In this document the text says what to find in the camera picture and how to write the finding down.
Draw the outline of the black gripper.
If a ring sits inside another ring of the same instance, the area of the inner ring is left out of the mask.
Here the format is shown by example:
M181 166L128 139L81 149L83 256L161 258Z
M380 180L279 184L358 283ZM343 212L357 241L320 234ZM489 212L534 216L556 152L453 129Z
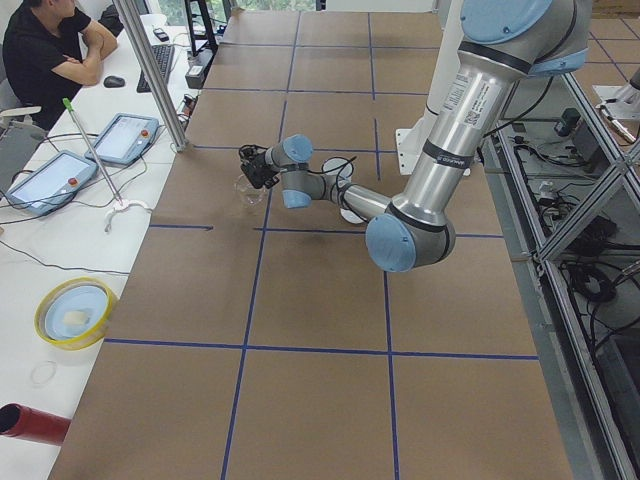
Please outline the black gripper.
M238 149L241 170L254 189L271 189L278 182L277 171L267 164L265 147L243 145Z

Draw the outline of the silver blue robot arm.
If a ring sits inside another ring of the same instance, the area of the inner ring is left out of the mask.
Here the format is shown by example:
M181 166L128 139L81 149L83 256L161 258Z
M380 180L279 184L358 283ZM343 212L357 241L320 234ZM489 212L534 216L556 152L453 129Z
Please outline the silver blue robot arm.
M347 162L310 170L313 146L301 134L240 147L241 170L256 189L280 183L289 209L327 200L352 211L366 221L369 256L384 271L438 263L455 245L446 206L508 90L525 77L579 69L592 8L590 1L465 1L451 12L462 32L459 69L404 190L393 197L352 183Z

